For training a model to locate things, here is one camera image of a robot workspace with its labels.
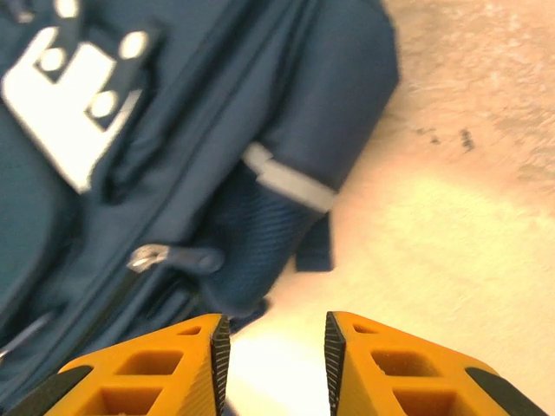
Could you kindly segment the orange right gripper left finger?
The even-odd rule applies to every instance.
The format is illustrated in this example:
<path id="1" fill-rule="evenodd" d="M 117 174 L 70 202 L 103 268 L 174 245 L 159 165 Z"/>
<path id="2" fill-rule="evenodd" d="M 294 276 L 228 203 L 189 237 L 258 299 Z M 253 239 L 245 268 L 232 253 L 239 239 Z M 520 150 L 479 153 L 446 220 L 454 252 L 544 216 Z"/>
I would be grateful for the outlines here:
<path id="1" fill-rule="evenodd" d="M 221 415 L 226 316 L 208 314 L 73 359 L 10 415 Z"/>

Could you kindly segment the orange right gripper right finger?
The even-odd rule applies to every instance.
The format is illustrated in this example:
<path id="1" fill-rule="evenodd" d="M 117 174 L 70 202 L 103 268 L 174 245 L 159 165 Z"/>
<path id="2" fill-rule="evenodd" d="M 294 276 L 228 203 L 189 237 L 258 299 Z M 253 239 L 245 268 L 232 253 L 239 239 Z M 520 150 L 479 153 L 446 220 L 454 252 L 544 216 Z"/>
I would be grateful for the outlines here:
<path id="1" fill-rule="evenodd" d="M 350 312 L 326 315 L 333 415 L 542 415 L 486 363 Z"/>

